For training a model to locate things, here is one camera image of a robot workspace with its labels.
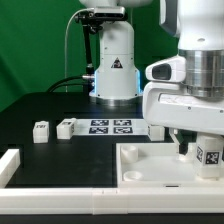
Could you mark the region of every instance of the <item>green backdrop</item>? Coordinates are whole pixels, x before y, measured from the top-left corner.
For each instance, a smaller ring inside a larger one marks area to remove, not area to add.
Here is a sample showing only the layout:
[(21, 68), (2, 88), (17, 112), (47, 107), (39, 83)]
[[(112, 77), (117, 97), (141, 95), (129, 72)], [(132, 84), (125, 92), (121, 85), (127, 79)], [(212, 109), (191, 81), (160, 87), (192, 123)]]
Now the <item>green backdrop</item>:
[[(46, 91), (64, 78), (65, 30), (80, 8), (78, 0), (0, 0), (0, 111), (22, 95)], [(177, 41), (159, 27), (159, 0), (134, 9), (132, 15), (135, 64), (144, 76), (147, 65), (176, 54)], [(97, 37), (91, 37), (91, 42), (97, 66)], [(75, 23), (69, 36), (68, 65), (68, 75), (85, 72), (82, 27)]]

